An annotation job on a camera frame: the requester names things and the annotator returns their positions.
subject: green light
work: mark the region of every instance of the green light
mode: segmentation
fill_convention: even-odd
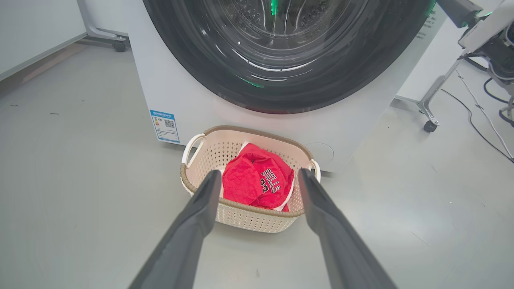
[[[275,16],[277,13],[277,4],[279,0],[271,0],[271,15]]]
[[[255,86],[255,87],[258,87],[258,88],[264,88],[264,85],[260,85],[260,84],[253,83],[253,82],[248,81],[248,80],[246,80],[246,79],[244,79],[244,78],[241,78],[241,79],[242,79],[243,81],[247,82],[247,83],[250,83],[251,85],[253,85],[253,86]]]
[[[435,6],[435,0],[432,0],[432,2],[429,3],[427,6],[427,11],[425,12],[426,17],[428,17],[432,13],[434,6]]]

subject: front-loading washing machine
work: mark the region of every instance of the front-loading washing machine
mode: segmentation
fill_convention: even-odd
[[[126,16],[159,140],[185,145],[210,127],[237,125],[296,140],[335,172],[430,44],[440,27],[434,5],[130,0]]]

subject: black cable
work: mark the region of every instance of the black cable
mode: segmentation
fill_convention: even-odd
[[[510,125],[514,128],[514,120],[509,119],[508,117],[503,115],[502,110],[499,111],[500,117],[506,122],[510,123]]]
[[[485,138],[485,136],[482,135],[482,133],[475,127],[475,125],[473,124],[473,121],[471,120],[471,118],[473,117],[473,113],[471,112],[471,110],[468,108],[467,105],[465,105],[460,99],[458,99],[457,97],[453,96],[453,94],[447,92],[446,90],[442,89],[442,91],[446,92],[446,94],[448,94],[449,96],[453,97],[456,101],[460,102],[469,112],[469,123],[471,124],[471,126],[475,129],[475,131],[488,143],[490,144],[495,150],[497,150],[499,153],[501,153],[504,157],[506,157],[508,160],[512,161],[514,163],[514,157],[513,158],[510,158],[508,155],[506,155],[504,152],[500,151],[497,147],[495,147],[489,140],[487,140],[487,138]]]
[[[508,101],[506,100],[503,100],[501,98],[498,98],[496,96],[494,96],[492,93],[490,93],[488,90],[487,90],[487,83],[491,82],[492,80],[492,77],[489,78],[486,82],[484,82],[484,91],[485,93],[487,93],[487,95],[489,95],[490,97],[494,98],[495,100],[499,101],[499,102],[503,102],[503,103],[509,103]]]
[[[461,59],[465,59],[465,58],[470,58],[470,57],[481,57],[482,55],[478,55],[478,54],[474,54],[474,53],[468,53],[468,54],[464,54],[464,55],[461,55],[459,56],[459,58],[457,58],[457,60],[461,60]]]
[[[478,64],[474,60],[472,60],[470,58],[464,58],[464,60],[467,61],[469,64],[473,65],[474,67],[478,68],[479,70],[481,70],[483,72],[487,72],[487,68],[485,68],[482,65]]]

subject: washing machine door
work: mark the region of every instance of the washing machine door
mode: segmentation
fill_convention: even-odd
[[[250,110],[290,114],[333,104],[379,76],[435,0],[144,3],[171,53],[210,91]]]

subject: white cabinet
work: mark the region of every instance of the white cabinet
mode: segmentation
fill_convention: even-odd
[[[76,0],[1,0],[0,80],[85,33]]]
[[[89,16],[97,28],[127,35],[123,0],[85,0],[85,2]]]

